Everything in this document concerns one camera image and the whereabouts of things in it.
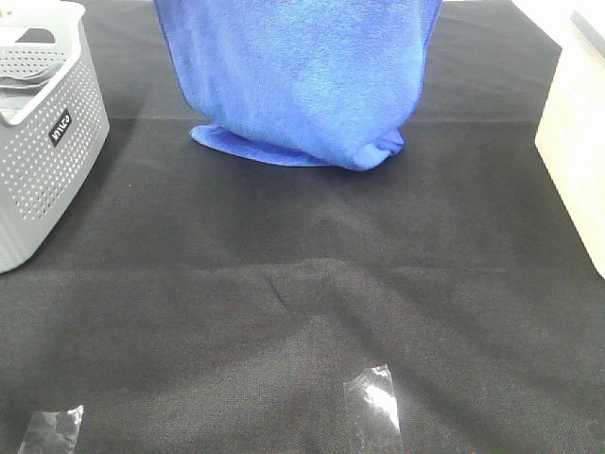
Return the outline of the clear tape strip left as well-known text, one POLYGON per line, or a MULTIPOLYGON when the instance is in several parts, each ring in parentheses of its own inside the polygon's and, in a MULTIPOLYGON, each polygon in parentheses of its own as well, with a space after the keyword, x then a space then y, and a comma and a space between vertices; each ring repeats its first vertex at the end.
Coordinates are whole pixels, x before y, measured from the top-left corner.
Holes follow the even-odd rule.
POLYGON ((31 416, 19 454, 72 454, 75 451, 84 406, 65 411, 36 411, 31 416))

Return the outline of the clear tape strip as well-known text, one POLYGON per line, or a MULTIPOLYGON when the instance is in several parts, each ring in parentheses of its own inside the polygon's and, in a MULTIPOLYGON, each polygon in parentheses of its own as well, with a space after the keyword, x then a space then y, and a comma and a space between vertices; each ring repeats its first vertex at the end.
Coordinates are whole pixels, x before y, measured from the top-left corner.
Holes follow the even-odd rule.
POLYGON ((19 454, 72 454, 75 451, 84 406, 65 411, 36 411, 31 416, 19 454))
POLYGON ((388 365, 365 368, 343 383, 343 393, 350 452, 402 453, 398 403, 388 365))

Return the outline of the grey perforated plastic basket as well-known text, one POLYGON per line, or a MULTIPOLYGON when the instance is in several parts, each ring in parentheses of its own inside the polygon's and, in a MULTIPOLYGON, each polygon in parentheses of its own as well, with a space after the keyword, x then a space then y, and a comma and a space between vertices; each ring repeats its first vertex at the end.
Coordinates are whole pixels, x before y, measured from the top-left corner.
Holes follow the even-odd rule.
POLYGON ((70 1, 4 1, 1 33, 1 270, 23 265, 78 193, 110 125, 82 23, 70 1))

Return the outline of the white box at right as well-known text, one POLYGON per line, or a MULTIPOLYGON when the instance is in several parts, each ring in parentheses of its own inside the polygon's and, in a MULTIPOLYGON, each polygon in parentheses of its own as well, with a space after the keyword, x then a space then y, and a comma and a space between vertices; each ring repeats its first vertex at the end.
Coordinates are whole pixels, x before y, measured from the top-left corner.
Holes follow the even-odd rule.
POLYGON ((513 3, 561 47, 536 148, 597 273, 604 274, 604 3, 513 3))

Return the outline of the clear tape strip centre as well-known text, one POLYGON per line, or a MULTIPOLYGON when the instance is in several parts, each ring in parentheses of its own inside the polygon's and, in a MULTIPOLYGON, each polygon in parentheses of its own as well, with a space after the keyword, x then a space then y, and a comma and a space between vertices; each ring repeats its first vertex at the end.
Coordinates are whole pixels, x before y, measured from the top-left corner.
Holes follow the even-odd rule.
POLYGON ((402 453, 398 403, 388 365, 365 368, 343 383, 343 393, 350 452, 402 453))

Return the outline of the black fabric table mat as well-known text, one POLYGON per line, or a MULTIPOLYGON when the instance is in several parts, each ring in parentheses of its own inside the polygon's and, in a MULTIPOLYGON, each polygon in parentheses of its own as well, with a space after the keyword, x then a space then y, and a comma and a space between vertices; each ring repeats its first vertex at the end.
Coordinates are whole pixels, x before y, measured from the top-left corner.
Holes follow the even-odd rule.
POLYGON ((3 452, 80 406, 80 453, 345 453, 377 365, 407 453, 603 451, 604 282, 534 147, 560 49, 516 6, 442 6, 366 172, 199 146, 153 5, 85 8, 111 130, 1 278, 3 452))

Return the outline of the blue microfibre towel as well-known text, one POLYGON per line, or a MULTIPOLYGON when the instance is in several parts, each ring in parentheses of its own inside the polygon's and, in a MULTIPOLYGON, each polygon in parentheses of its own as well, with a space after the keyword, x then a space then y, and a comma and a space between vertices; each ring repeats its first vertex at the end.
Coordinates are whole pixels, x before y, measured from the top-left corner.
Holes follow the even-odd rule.
POLYGON ((372 169, 398 154, 438 1, 158 1, 197 143, 278 166, 372 169))

